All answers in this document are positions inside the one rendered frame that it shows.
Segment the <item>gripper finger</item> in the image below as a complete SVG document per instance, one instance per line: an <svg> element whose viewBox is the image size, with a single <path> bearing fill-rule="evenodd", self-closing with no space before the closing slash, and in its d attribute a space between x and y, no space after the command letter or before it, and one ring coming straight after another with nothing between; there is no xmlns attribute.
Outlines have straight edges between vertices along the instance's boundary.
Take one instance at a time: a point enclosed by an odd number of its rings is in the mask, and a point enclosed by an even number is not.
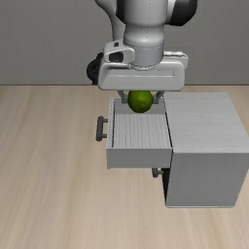
<svg viewBox="0 0 249 249"><path fill-rule="evenodd" d="M122 99L122 104L127 104L128 95L125 94L125 92L123 90L118 90L118 94L119 94L120 98Z"/></svg>
<svg viewBox="0 0 249 249"><path fill-rule="evenodd" d="M159 90L156 94L153 95L153 104L159 104L161 97L163 96L164 91Z"/></svg>

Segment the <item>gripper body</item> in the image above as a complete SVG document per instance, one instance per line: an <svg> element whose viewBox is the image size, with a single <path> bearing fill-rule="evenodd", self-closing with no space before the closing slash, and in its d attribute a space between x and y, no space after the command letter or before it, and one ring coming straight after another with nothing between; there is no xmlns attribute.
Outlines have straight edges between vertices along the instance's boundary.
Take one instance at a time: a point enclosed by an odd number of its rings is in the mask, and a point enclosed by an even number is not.
<svg viewBox="0 0 249 249"><path fill-rule="evenodd" d="M161 61L151 62L156 53L137 53L123 40L105 45L97 85L104 90L180 90L185 84L188 56L164 52Z"/></svg>

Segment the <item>green lime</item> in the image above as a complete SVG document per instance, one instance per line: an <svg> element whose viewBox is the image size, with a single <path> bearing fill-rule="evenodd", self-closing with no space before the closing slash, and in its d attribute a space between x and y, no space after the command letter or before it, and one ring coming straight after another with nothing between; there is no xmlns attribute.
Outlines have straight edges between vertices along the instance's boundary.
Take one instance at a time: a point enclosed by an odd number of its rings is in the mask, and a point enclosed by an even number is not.
<svg viewBox="0 0 249 249"><path fill-rule="evenodd" d="M148 90L131 90L128 93L127 103L133 112L145 113L153 104L153 96Z"/></svg>

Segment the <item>open grey cabinet drawer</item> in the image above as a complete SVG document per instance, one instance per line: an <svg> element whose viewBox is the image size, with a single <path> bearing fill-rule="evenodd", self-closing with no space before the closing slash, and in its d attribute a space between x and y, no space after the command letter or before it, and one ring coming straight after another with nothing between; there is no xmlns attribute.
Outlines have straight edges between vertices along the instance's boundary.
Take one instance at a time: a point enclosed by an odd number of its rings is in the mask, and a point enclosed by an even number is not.
<svg viewBox="0 0 249 249"><path fill-rule="evenodd" d="M169 168L172 146L164 99L134 113L120 97L109 99L109 116L99 116L96 140L106 138L107 168Z"/></svg>

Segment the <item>grey cabinet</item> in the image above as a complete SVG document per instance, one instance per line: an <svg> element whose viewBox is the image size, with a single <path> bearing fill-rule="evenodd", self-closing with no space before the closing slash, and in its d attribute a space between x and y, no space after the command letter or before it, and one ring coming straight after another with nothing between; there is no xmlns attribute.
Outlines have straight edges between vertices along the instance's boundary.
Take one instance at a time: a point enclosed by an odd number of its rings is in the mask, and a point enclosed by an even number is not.
<svg viewBox="0 0 249 249"><path fill-rule="evenodd" d="M173 153L163 172L168 207L233 207L249 170L249 135L225 92L167 92Z"/></svg>

